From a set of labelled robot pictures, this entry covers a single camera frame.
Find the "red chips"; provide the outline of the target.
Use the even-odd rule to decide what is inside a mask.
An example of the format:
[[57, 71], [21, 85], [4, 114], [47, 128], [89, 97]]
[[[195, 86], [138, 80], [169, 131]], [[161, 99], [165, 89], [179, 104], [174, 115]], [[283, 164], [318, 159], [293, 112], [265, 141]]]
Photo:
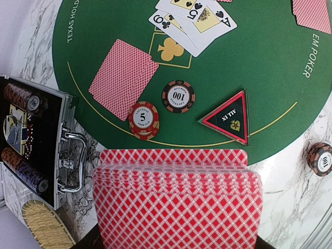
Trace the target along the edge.
[[135, 103], [129, 111], [128, 118], [131, 132], [140, 140], [150, 140], [159, 132], [159, 113], [149, 102]]

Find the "red card seat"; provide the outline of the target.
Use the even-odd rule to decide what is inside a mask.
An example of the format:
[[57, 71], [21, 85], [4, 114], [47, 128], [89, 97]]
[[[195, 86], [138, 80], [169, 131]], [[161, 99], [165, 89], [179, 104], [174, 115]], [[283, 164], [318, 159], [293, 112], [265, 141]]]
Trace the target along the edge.
[[125, 121], [159, 64], [151, 55], [117, 39], [97, 72], [89, 92], [93, 98]]
[[231, 3], [232, 0], [217, 0], [218, 2], [226, 2], [226, 3]]
[[326, 0], [294, 0], [293, 14], [298, 25], [331, 34]]

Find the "black triangular all-in button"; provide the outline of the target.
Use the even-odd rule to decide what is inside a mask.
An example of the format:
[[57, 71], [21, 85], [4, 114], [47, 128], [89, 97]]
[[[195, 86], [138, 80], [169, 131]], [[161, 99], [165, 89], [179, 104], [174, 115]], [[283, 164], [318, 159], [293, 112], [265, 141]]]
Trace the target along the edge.
[[236, 142], [250, 144], [247, 90], [243, 89], [198, 120], [198, 123]]

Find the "red playing card deck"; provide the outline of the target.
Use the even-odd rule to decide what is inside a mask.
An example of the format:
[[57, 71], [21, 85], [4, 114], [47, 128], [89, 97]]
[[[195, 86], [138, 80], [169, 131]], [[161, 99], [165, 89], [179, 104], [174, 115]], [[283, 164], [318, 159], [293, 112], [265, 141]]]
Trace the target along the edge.
[[93, 173], [106, 248], [254, 248], [260, 175], [241, 149], [112, 149]]

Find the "nine of clubs card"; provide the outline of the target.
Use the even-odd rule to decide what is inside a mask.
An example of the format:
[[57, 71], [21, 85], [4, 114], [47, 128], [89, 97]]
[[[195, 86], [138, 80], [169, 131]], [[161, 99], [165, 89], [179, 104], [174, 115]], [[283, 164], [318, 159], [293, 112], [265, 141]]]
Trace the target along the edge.
[[157, 10], [148, 21], [169, 36], [186, 35], [180, 24], [170, 13]]

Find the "ace of spades card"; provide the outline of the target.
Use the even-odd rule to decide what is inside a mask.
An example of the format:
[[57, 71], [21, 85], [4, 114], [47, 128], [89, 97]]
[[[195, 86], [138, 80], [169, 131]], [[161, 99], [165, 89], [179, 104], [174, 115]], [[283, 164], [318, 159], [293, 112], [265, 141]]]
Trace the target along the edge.
[[208, 1], [207, 6], [195, 23], [179, 18], [181, 28], [185, 31], [195, 47], [206, 48], [216, 38], [234, 30], [237, 24], [217, 1]]

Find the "five of spades card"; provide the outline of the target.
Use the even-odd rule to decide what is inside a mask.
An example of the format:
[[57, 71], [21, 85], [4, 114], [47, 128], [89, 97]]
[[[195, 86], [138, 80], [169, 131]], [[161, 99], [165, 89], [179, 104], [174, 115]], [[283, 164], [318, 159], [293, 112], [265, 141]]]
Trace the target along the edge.
[[155, 8], [184, 20], [196, 22], [209, 2], [207, 0], [160, 0]]

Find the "red card top seat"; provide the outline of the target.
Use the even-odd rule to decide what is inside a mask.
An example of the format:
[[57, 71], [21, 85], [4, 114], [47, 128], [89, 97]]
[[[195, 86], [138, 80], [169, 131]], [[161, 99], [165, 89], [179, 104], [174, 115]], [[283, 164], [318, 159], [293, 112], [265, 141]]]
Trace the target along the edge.
[[218, 2], [226, 2], [226, 3], [231, 3], [232, 0], [217, 0]]

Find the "dark brown poker chip stack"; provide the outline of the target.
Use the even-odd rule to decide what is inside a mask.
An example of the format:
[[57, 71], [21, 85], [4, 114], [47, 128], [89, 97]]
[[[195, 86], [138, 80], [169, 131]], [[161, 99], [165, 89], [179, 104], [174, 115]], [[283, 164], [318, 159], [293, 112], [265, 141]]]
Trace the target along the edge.
[[318, 176], [326, 176], [331, 172], [331, 146], [318, 142], [311, 146], [307, 155], [310, 169]]

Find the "red card bottom seat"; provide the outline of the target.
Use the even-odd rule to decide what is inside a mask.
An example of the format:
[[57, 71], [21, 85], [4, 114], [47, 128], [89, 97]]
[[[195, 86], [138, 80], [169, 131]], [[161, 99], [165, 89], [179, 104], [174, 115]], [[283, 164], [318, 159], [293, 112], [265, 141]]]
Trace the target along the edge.
[[298, 25], [331, 34], [326, 0], [294, 0], [293, 14]]

